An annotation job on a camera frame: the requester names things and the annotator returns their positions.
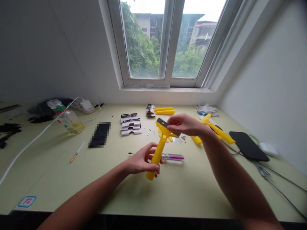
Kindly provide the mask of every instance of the window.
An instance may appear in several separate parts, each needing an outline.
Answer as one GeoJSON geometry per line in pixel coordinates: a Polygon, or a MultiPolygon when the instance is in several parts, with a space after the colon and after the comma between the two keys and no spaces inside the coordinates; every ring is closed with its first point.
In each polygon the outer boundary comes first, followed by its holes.
{"type": "Polygon", "coordinates": [[[124,86],[201,88],[241,3],[109,0],[124,86]]]}

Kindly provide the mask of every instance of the hand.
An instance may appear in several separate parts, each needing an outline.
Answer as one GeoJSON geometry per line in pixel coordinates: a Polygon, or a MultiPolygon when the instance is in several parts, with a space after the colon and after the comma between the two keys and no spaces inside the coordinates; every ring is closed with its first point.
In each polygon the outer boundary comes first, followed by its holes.
{"type": "Polygon", "coordinates": [[[185,113],[171,116],[167,123],[167,129],[172,132],[180,132],[189,136],[201,136],[210,133],[211,129],[185,113]]]}
{"type": "Polygon", "coordinates": [[[155,177],[160,174],[160,166],[156,164],[149,163],[148,160],[151,160],[156,149],[153,147],[157,147],[158,144],[151,142],[148,145],[141,148],[136,154],[130,157],[125,161],[126,168],[129,174],[137,174],[141,172],[156,172],[155,177]]]}

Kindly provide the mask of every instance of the yellow handle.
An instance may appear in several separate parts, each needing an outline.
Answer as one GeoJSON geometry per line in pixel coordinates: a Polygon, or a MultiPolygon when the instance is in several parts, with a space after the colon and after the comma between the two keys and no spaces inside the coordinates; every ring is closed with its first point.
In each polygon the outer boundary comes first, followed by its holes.
{"type": "Polygon", "coordinates": [[[228,144],[233,144],[236,141],[232,139],[230,136],[228,136],[226,133],[224,133],[222,130],[220,130],[218,127],[216,127],[214,124],[212,124],[210,121],[207,122],[207,124],[219,135],[221,136],[228,144]]]}
{"type": "Polygon", "coordinates": [[[175,110],[155,111],[156,114],[174,114],[175,110]]]}
{"type": "Polygon", "coordinates": [[[201,141],[201,139],[199,138],[199,137],[192,137],[193,138],[193,140],[195,141],[195,143],[197,144],[197,145],[200,145],[200,144],[202,144],[202,141],[201,141]]]}
{"type": "Polygon", "coordinates": [[[154,111],[163,111],[163,110],[173,110],[172,107],[167,107],[167,108],[154,108],[154,111]]]}
{"type": "MultiPolygon", "coordinates": [[[[164,149],[164,146],[165,146],[165,143],[166,143],[166,140],[167,140],[167,136],[163,136],[160,139],[158,147],[157,147],[156,151],[154,152],[154,156],[153,156],[153,158],[152,158],[152,160],[150,162],[151,164],[159,165],[160,159],[162,157],[162,152],[163,152],[163,149],[164,149]]],[[[153,180],[155,174],[156,174],[156,172],[147,172],[146,173],[146,177],[149,180],[153,180]]]]}

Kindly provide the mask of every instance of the white power adapter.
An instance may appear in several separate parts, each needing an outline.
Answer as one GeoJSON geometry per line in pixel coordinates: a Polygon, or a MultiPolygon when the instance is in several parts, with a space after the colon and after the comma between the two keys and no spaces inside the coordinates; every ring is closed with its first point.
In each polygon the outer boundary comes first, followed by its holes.
{"type": "Polygon", "coordinates": [[[276,149],[267,143],[259,143],[260,148],[268,155],[271,156],[279,156],[279,153],[276,151],[276,149]]]}
{"type": "Polygon", "coordinates": [[[90,103],[90,101],[84,100],[84,99],[82,100],[82,102],[80,102],[80,105],[82,106],[84,110],[88,110],[89,108],[92,107],[92,104],[90,103]]]}
{"type": "Polygon", "coordinates": [[[95,112],[95,108],[91,105],[89,100],[82,99],[81,102],[72,103],[71,107],[78,109],[86,114],[91,114],[95,112]]]}

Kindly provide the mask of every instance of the green table surface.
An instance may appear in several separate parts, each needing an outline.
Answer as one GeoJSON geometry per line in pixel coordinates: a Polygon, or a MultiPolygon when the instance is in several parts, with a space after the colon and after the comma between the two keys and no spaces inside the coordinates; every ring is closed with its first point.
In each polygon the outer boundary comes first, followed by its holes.
{"type": "MultiPolygon", "coordinates": [[[[11,105],[2,103],[0,107],[11,105]]],[[[176,114],[187,113],[198,118],[193,106],[173,106],[176,114]]],[[[76,111],[82,121],[96,117],[76,111]]],[[[226,132],[249,132],[218,109],[220,117],[213,120],[226,132]]],[[[68,136],[59,124],[51,127],[17,159],[0,186],[0,214],[12,210],[55,211],[73,194],[131,157],[151,141],[159,142],[156,119],[167,121],[169,115],[146,117],[146,105],[106,104],[99,118],[85,123],[85,130],[77,136],[68,136]],[[141,118],[142,134],[121,136],[120,115],[137,112],[141,118]],[[101,121],[110,121],[107,144],[103,148],[87,145],[101,121]],[[83,142],[79,154],[69,163],[83,142]],[[37,196],[29,208],[17,207],[24,196],[37,196]]],[[[22,132],[12,136],[5,149],[0,150],[0,176],[18,152],[34,139],[50,122],[31,124],[27,117],[9,120],[7,112],[0,114],[1,123],[18,123],[22,132]]],[[[164,153],[182,154],[184,163],[166,161],[158,178],[149,181],[145,173],[128,176],[101,208],[102,214],[141,215],[163,217],[235,219],[236,215],[218,186],[202,146],[197,146],[189,136],[186,143],[169,142],[164,153]]],[[[266,182],[254,164],[240,155],[234,156],[257,183],[279,221],[304,222],[290,204],[266,182]]],[[[307,189],[307,177],[280,157],[269,157],[264,163],[301,187],[307,189]]],[[[307,194],[272,173],[272,182],[303,213],[307,214],[307,194]]]]}

